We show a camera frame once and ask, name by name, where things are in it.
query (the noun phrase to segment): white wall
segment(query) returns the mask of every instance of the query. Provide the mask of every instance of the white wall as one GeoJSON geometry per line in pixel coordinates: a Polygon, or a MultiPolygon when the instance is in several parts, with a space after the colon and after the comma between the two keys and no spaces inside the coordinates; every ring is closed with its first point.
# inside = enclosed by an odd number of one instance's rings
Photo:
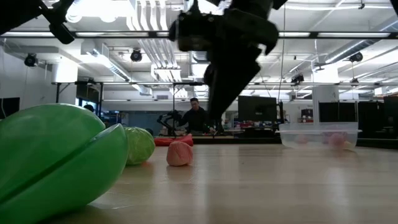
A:
{"type": "Polygon", "coordinates": [[[52,73],[43,68],[28,68],[24,62],[4,53],[0,47],[0,98],[20,97],[20,109],[55,103],[56,86],[52,73]]]}

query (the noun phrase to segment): clear plastic bin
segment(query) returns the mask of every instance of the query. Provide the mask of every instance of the clear plastic bin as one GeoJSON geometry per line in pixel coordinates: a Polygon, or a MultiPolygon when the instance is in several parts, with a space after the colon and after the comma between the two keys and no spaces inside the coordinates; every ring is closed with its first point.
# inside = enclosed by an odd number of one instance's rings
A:
{"type": "Polygon", "coordinates": [[[280,124],[278,131],[294,149],[352,149],[359,132],[357,122],[280,124]]]}

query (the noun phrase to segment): green ball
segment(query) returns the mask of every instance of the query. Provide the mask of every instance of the green ball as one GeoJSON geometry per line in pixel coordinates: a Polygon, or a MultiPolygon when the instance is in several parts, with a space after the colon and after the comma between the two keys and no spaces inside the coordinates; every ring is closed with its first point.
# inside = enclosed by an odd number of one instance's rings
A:
{"type": "Polygon", "coordinates": [[[127,165],[142,164],[155,151],[152,135],[142,128],[124,128],[128,141],[127,165]]]}
{"type": "Polygon", "coordinates": [[[0,121],[0,223],[36,223],[105,193],[126,164],[118,124],[92,112],[40,105],[0,121]]]}

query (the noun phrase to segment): cable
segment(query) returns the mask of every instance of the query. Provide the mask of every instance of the cable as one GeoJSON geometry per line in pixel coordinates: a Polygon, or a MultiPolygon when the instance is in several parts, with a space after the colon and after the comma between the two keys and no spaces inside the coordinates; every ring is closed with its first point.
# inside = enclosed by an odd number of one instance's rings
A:
{"type": "Polygon", "coordinates": [[[25,92],[26,92],[26,86],[27,86],[27,73],[29,71],[29,67],[26,67],[26,74],[25,74],[25,86],[24,86],[24,92],[22,93],[22,103],[21,103],[21,108],[24,107],[25,103],[25,92]]]}
{"type": "MultiPolygon", "coordinates": [[[[4,54],[4,47],[2,47],[0,49],[0,51],[1,51],[1,58],[2,58],[2,70],[4,72],[3,75],[6,76],[6,63],[4,62],[4,58],[6,57],[6,55],[4,54]]],[[[1,111],[4,114],[4,118],[7,118],[6,112],[5,112],[4,107],[3,107],[3,102],[4,102],[4,100],[1,99],[1,111]]]]}
{"type": "MultiPolygon", "coordinates": [[[[286,7],[284,6],[284,30],[286,30],[286,7]]],[[[279,81],[279,90],[278,90],[278,100],[277,103],[279,102],[279,97],[280,97],[280,88],[282,86],[282,79],[284,76],[284,55],[285,55],[285,39],[282,40],[282,63],[280,65],[280,81],[279,81]]]]}

